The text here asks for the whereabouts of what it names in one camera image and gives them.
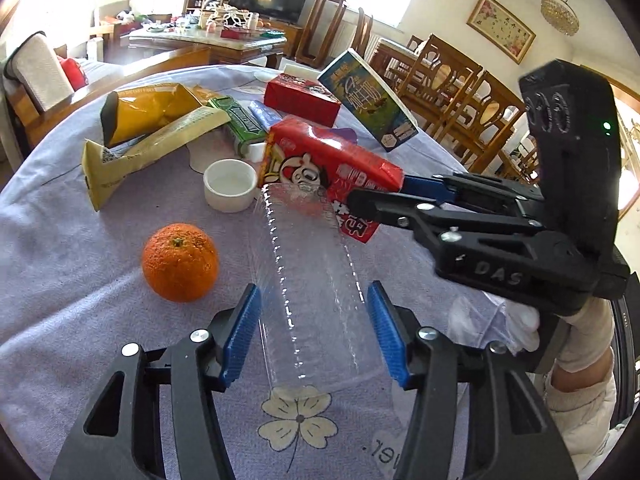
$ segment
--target purple object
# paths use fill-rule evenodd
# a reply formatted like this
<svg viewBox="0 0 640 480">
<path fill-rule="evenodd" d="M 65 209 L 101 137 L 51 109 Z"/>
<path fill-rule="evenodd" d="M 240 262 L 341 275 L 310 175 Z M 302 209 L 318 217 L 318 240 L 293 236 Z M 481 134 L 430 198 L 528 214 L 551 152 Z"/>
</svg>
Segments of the purple object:
<svg viewBox="0 0 640 480">
<path fill-rule="evenodd" d="M 332 128 L 329 130 L 332 134 L 342 137 L 351 144 L 358 143 L 358 134 L 352 128 Z"/>
<path fill-rule="evenodd" d="M 249 108 L 249 111 L 255 117 L 255 120 L 258 121 L 258 124 L 260 124 L 260 126 L 262 126 L 267 132 L 274 124 L 277 124 L 282 120 L 282 117 L 276 110 L 269 108 L 260 101 L 249 102 L 247 108 Z"/>
</svg>

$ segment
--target clear plastic container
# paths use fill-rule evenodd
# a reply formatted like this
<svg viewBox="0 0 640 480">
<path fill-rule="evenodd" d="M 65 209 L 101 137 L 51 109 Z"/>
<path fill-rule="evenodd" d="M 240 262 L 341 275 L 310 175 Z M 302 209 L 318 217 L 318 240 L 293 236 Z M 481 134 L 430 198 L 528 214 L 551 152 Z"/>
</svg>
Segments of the clear plastic container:
<svg viewBox="0 0 640 480">
<path fill-rule="evenodd" d="M 267 184 L 250 229 L 271 387 L 330 393 L 382 371 L 363 293 L 322 190 Z"/>
</svg>

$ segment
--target red box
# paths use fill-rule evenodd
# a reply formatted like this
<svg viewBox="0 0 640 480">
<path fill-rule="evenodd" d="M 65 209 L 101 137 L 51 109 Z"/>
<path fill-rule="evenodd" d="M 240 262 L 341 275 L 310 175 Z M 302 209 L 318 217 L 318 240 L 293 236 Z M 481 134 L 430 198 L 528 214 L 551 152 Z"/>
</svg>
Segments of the red box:
<svg viewBox="0 0 640 480">
<path fill-rule="evenodd" d="M 271 127 L 259 185 L 322 185 L 342 232 L 366 243 L 378 224 L 351 215 L 346 206 L 348 194 L 355 187 L 398 192 L 403 179 L 402 169 L 388 160 L 290 117 Z"/>
<path fill-rule="evenodd" d="M 340 101 L 318 82 L 280 74 L 267 84 L 264 104 L 332 128 Z"/>
</svg>

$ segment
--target blue gripper pad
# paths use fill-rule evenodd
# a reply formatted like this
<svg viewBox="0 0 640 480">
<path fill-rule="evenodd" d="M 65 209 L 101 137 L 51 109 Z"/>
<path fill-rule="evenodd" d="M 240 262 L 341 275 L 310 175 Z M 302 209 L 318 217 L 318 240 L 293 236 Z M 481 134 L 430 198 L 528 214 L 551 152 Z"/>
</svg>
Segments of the blue gripper pad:
<svg viewBox="0 0 640 480">
<path fill-rule="evenodd" d="M 404 388 L 410 378 L 407 348 L 398 327 L 401 321 L 394 310 L 395 307 L 386 295 L 382 284 L 371 283 L 367 291 L 367 311 L 376 332 L 380 350 L 385 357 L 386 366 L 389 368 L 389 375 Z"/>
<path fill-rule="evenodd" d="M 227 388 L 240 376 L 262 309 L 260 289 L 255 285 L 247 287 L 243 299 L 242 304 L 236 306 L 239 312 L 234 312 L 233 319 L 230 320 L 233 326 L 222 349 L 220 379 Z"/>
<path fill-rule="evenodd" d="M 400 193 L 431 198 L 437 204 L 450 203 L 456 199 L 456 194 L 447 189 L 442 181 L 421 176 L 405 175 Z"/>
</svg>

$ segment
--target orange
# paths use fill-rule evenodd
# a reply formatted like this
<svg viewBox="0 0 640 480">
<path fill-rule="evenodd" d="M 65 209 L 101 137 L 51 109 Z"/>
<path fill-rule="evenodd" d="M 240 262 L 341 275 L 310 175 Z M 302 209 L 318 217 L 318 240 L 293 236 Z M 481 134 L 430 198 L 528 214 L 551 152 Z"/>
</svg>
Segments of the orange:
<svg viewBox="0 0 640 480">
<path fill-rule="evenodd" d="M 142 251 L 146 282 L 169 301 L 203 297 L 218 277 L 218 252 L 203 231 L 188 224 L 163 227 Z"/>
</svg>

